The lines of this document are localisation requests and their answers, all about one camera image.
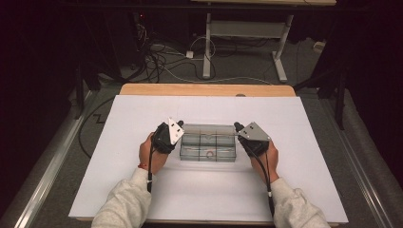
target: table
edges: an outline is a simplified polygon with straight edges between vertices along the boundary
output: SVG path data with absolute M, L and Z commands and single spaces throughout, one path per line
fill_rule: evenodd
M 347 222 L 300 98 L 287 85 L 124 85 L 70 217 L 92 219 L 110 189 L 130 177 L 133 163 L 138 162 L 138 145 L 165 117 L 181 117 L 188 124 L 257 120 L 264 129 L 270 128 L 268 133 L 281 151 L 279 173 L 291 186 L 304 189 L 329 222 Z M 180 161 L 178 150 L 177 146 L 153 184 L 148 221 L 272 224 L 264 185 L 240 146 L 234 163 Z M 304 171 L 299 170 L 302 164 Z
M 310 7 L 334 6 L 336 0 L 193 0 L 196 2 L 212 3 L 244 3 L 244 4 L 267 4 L 267 5 L 308 5 Z M 285 23 L 263 22 L 240 22 L 240 21 L 212 21 L 211 13 L 207 13 L 205 32 L 205 51 L 203 59 L 203 74 L 205 79 L 210 78 L 211 53 L 210 38 L 217 36 L 240 36 L 279 38 L 278 50 L 272 52 L 272 57 L 278 78 L 282 83 L 287 82 L 287 76 L 282 66 L 280 57 L 287 41 L 288 32 L 294 15 L 288 15 Z

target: white table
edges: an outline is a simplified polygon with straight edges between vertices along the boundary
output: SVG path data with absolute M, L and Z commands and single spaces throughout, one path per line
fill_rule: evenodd
M 302 188 L 330 223 L 348 221 L 298 97 L 118 96 L 70 217 L 95 216 L 108 192 L 139 163 L 139 144 L 168 117 L 188 124 L 258 123 L 279 150 L 279 174 Z M 177 145 L 153 184 L 148 221 L 272 223 L 265 187 L 240 144 L 234 163 L 180 161 L 179 149 Z
M 241 4 L 265 4 L 265 5 L 306 5 L 311 7 L 334 6 L 336 0 L 193 0 L 195 2 L 212 3 L 241 3 Z M 211 53 L 210 38 L 216 36 L 239 36 L 258 38 L 279 38 L 278 50 L 272 52 L 272 57 L 278 78 L 282 83 L 287 82 L 287 76 L 281 62 L 281 53 L 287 41 L 294 15 L 288 15 L 284 23 L 268 22 L 241 22 L 241 21 L 213 21 L 211 13 L 207 13 L 205 32 L 205 51 L 203 62 L 203 74 L 205 79 L 210 78 Z

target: plastic box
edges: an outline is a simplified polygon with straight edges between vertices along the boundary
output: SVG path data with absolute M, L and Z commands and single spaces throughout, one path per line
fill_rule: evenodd
M 234 162 L 235 127 L 217 124 L 184 124 L 181 160 L 195 162 Z

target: wooden table edge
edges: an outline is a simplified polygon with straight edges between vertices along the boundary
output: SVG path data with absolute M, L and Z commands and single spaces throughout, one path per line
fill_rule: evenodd
M 125 84 L 120 95 L 296 97 L 289 85 Z

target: white sleeve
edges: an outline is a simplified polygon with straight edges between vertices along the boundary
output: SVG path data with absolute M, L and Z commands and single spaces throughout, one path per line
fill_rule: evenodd
M 284 179 L 275 180 L 271 187 L 276 227 L 330 227 L 322 211 L 305 198 L 301 189 L 292 189 Z
M 110 191 L 91 227 L 141 227 L 151 203 L 151 194 L 147 191 L 147 173 L 137 168 L 130 180 L 120 181 Z

